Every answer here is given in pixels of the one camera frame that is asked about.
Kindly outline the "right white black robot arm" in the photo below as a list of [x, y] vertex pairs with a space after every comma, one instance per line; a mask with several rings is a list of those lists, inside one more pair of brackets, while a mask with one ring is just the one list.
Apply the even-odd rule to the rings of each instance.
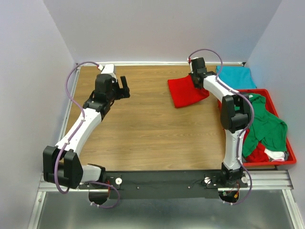
[[221, 125], [225, 130], [225, 156], [216, 184], [230, 187], [243, 177], [242, 143], [253, 122], [254, 109], [249, 95], [225, 84], [214, 72], [207, 71], [204, 58], [188, 59], [190, 76], [197, 89], [205, 89], [221, 102]]

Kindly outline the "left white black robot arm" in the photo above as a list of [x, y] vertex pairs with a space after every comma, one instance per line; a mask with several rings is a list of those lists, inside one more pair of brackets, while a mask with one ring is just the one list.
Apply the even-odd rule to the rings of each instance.
[[105, 185], [105, 168], [80, 162], [80, 153], [93, 130], [103, 121], [114, 101], [129, 98], [130, 89], [125, 76], [117, 82], [110, 73], [101, 73], [95, 80], [95, 89], [84, 102], [79, 118], [55, 146], [43, 151], [43, 177], [46, 182], [67, 188], [90, 183], [94, 188]]

